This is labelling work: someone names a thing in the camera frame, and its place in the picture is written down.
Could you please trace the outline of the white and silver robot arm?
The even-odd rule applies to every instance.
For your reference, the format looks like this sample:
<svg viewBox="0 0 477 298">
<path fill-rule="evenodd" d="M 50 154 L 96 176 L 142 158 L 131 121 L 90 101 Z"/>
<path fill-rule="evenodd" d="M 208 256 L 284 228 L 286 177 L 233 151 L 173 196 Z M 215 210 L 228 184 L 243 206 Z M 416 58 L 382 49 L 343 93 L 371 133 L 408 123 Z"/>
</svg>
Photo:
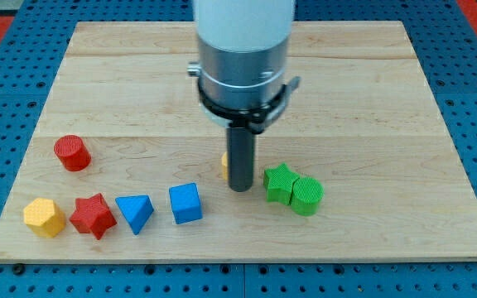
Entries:
<svg viewBox="0 0 477 298">
<path fill-rule="evenodd" d="M 199 59 L 188 67 L 200 103 L 224 127 L 261 133 L 299 80 L 284 82 L 294 0 L 194 0 Z"/>
</svg>

